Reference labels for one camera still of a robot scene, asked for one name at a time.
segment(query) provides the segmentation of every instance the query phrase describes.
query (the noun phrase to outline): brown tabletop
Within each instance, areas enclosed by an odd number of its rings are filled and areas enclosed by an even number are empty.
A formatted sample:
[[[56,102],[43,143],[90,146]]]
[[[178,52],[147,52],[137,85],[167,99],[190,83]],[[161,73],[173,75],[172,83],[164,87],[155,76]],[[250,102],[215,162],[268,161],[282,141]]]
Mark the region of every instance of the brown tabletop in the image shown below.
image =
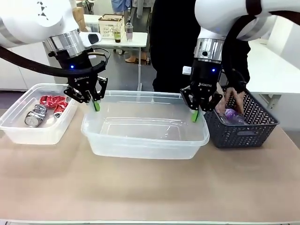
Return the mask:
[[[191,160],[100,157],[79,109],[55,146],[0,139],[0,219],[268,222],[300,220],[300,151],[280,128],[263,148]]]

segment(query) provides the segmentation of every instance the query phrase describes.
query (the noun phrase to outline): bottle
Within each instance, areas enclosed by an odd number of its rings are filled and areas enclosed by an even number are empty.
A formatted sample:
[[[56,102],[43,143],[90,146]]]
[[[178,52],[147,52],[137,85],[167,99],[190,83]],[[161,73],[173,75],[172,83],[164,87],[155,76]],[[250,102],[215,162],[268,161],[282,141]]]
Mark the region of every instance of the bottle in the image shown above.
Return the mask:
[[[131,17],[128,17],[128,22],[126,23],[125,26],[125,30],[126,30],[126,38],[128,42],[132,41],[132,36],[133,36],[133,25],[131,23]]]

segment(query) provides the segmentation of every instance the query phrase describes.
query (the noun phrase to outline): person in black clothing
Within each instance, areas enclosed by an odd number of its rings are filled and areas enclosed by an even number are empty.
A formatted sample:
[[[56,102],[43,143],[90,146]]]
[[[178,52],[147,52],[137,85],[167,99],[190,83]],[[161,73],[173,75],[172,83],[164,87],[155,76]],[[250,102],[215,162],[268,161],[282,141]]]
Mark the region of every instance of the person in black clothing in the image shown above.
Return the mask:
[[[179,93],[190,84],[190,76],[182,74],[184,66],[191,67],[194,50],[201,27],[195,18],[195,0],[175,3],[173,0],[156,0],[150,26],[150,53],[157,76],[153,81],[154,91]],[[232,67],[249,81],[247,54],[248,42],[236,40],[232,50]],[[226,98],[232,93],[243,113],[242,98],[234,88],[228,88]]]

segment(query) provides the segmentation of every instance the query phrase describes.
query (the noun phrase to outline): robotic arm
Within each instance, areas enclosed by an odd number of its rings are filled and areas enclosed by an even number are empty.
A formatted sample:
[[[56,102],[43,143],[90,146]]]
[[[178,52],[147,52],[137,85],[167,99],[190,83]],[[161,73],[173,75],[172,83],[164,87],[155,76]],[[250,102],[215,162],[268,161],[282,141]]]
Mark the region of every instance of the robotic arm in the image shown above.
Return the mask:
[[[69,0],[1,1],[0,57],[32,71],[68,78],[65,94],[82,103],[105,95],[107,78],[98,77],[105,70],[107,58],[90,47],[99,42],[99,33],[79,32]],[[23,58],[5,49],[45,41],[62,69],[49,67]],[[106,58],[92,67],[89,55]],[[97,92],[99,82],[102,89]]]
[[[180,92],[189,108],[212,111],[222,95],[216,92],[222,69],[238,91],[246,89],[243,75],[232,68],[231,49],[236,39],[250,41],[267,33],[279,15],[300,25],[300,1],[196,0],[195,16],[201,26],[191,83]]]

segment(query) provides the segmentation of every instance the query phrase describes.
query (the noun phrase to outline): black plastic basket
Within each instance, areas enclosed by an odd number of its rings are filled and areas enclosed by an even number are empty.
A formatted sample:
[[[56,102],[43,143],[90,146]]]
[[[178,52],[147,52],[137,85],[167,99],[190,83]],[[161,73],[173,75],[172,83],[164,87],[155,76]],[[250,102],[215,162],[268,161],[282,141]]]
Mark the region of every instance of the black plastic basket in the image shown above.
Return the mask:
[[[233,96],[228,106],[235,108]],[[247,90],[244,97],[244,116],[248,125],[226,125],[217,112],[206,112],[210,139],[217,148],[261,147],[279,122]]]

